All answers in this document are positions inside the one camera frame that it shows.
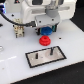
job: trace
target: red cap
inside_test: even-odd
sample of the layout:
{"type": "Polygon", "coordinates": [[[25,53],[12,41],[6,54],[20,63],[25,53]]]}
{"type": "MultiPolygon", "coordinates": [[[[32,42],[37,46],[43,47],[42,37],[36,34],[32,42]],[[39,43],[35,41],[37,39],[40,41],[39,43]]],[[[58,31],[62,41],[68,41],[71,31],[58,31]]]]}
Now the red cap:
{"type": "Polygon", "coordinates": [[[39,40],[39,43],[43,46],[48,46],[51,43],[51,40],[48,36],[42,36],[39,40]]]}

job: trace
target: black cable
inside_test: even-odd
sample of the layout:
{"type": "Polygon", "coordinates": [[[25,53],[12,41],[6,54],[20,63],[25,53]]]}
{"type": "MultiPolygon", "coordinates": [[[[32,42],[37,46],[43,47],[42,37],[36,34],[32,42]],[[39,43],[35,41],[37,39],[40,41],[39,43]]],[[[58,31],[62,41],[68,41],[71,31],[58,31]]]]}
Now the black cable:
{"type": "Polygon", "coordinates": [[[8,18],[1,12],[1,10],[0,10],[0,14],[1,14],[1,16],[2,16],[5,20],[7,20],[8,22],[10,22],[10,23],[12,23],[12,24],[14,24],[14,25],[26,26],[26,27],[29,27],[29,26],[36,27],[35,21],[32,21],[31,23],[26,23],[26,24],[19,24],[19,23],[13,22],[13,21],[11,21],[10,19],[8,19],[8,18]]]}

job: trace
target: metal plate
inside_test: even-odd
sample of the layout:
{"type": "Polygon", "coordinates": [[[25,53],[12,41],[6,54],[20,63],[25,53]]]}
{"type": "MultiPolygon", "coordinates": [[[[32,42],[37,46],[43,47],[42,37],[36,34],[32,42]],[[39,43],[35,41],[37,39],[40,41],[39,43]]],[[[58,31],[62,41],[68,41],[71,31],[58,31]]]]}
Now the metal plate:
{"type": "Polygon", "coordinates": [[[55,18],[50,18],[47,15],[38,15],[35,17],[37,27],[43,27],[46,25],[54,25],[60,22],[60,15],[57,14],[55,18]]]}
{"type": "Polygon", "coordinates": [[[26,53],[26,57],[28,59],[28,63],[30,67],[33,68],[43,64],[66,59],[65,55],[63,54],[63,52],[59,47],[53,47],[53,54],[51,55],[50,53],[51,53],[51,48],[39,50],[31,53],[26,53]]]}

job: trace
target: white platform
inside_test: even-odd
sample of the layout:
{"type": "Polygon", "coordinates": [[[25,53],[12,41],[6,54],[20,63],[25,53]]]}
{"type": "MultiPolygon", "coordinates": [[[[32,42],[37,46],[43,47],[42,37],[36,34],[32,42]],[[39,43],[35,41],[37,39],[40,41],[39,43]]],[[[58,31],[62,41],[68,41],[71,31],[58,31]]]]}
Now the white platform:
{"type": "Polygon", "coordinates": [[[0,84],[10,84],[33,77],[61,67],[84,61],[84,32],[70,20],[59,24],[57,33],[51,36],[51,44],[47,47],[39,44],[41,36],[37,36],[33,28],[25,28],[25,37],[16,38],[11,23],[0,16],[0,84]],[[53,62],[36,68],[30,68],[25,53],[53,46],[59,46],[67,57],[66,60],[53,62]]]}

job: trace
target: silver plate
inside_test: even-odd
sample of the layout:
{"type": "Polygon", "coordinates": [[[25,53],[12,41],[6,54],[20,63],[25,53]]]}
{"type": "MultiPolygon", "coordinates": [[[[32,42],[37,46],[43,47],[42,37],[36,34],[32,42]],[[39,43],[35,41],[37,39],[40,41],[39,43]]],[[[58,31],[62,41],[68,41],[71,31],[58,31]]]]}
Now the silver plate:
{"type": "Polygon", "coordinates": [[[40,51],[35,51],[31,53],[26,53],[26,57],[28,59],[28,63],[30,67],[36,67],[43,64],[56,62],[58,60],[66,59],[65,55],[61,51],[59,47],[54,47],[53,55],[50,55],[51,48],[50,49],[44,49],[40,51]]]}

